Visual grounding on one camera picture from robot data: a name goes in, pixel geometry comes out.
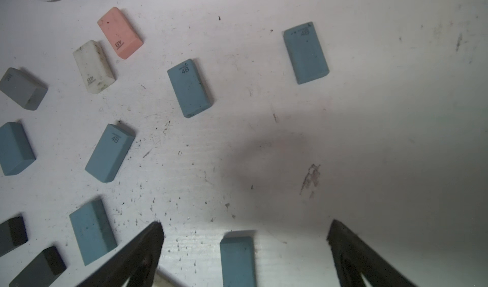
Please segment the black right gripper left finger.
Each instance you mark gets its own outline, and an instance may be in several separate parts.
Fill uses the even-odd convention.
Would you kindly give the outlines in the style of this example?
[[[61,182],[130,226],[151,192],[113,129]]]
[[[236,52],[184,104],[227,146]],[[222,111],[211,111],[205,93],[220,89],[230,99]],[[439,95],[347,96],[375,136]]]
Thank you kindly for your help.
[[[161,222],[150,223],[80,286],[152,286],[164,242]]]

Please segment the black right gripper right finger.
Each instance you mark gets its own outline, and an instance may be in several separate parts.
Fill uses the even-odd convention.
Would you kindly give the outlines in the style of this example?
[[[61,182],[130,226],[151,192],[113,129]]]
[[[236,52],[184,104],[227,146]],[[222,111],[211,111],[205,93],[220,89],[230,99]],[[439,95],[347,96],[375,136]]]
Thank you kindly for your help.
[[[398,270],[339,220],[327,236],[341,286],[414,286]]]

